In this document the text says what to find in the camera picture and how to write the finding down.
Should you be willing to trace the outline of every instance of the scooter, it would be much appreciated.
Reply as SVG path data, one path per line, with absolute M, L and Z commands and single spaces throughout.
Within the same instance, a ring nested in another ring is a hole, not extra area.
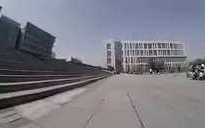
M 205 79 L 205 69 L 199 72 L 198 80 Z
M 197 80 L 198 77 L 199 77 L 199 74 L 198 74 L 198 71 L 197 71 L 197 70 L 194 71 L 194 72 L 192 72 L 192 80 Z

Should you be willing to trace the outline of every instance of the pavement joint line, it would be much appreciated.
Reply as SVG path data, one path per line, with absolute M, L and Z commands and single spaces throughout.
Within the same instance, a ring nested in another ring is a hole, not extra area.
M 103 98 L 103 100 L 100 102 L 100 107 L 99 109 L 101 108 L 103 102 L 105 101 L 105 98 Z M 84 125 L 83 128 L 86 128 L 88 126 L 88 124 L 90 123 L 90 121 L 93 119 L 94 115 L 96 114 L 96 111 L 94 111 L 94 113 L 90 116 L 90 118 L 87 120 L 86 124 Z
M 139 120 L 139 122 L 140 122 L 142 128 L 145 128 L 144 125 L 143 125 L 142 119 L 141 119 L 141 117 L 139 116 L 139 113 L 137 112 L 137 110 L 136 110 L 136 108 L 135 108 L 135 105 L 133 104 L 133 101 L 132 101 L 132 99 L 131 99 L 131 97 L 130 97 L 130 95 L 129 95 L 128 93 L 127 93 L 127 96 L 128 96 L 128 98 L 129 98 L 129 100 L 130 100 L 130 102 L 131 102 L 131 105 L 132 105 L 132 107 L 133 107 L 133 109 L 134 109 L 134 111 L 135 111 L 135 114 L 137 115 L 137 118 L 138 118 L 138 120 Z
M 167 107 L 170 108 L 171 110 L 174 110 L 174 108 L 173 108 L 171 105 L 165 103 L 165 102 L 163 101 L 163 99 L 161 99 L 160 97 L 155 96 L 155 95 L 153 95 L 153 97 L 154 97 L 155 99 L 157 99 L 157 100 L 163 102 L 163 103 L 164 103 L 165 105 L 167 105 Z

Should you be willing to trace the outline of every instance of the pavement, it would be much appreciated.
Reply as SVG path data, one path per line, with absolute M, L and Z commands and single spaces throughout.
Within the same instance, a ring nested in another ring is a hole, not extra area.
M 0 128 L 205 128 L 205 81 L 115 75 L 3 110 L 0 121 Z

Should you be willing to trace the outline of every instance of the person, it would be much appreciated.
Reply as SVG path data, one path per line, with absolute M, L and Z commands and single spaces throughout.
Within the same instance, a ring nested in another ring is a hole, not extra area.
M 153 74 L 153 70 L 151 68 L 149 69 L 149 72 L 150 72 L 150 74 Z

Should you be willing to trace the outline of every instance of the sky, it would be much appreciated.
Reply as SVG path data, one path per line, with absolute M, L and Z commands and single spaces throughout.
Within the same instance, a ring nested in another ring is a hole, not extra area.
M 104 64 L 103 40 L 181 40 L 205 57 L 205 0 L 0 0 L 2 14 L 56 36 L 57 58 Z

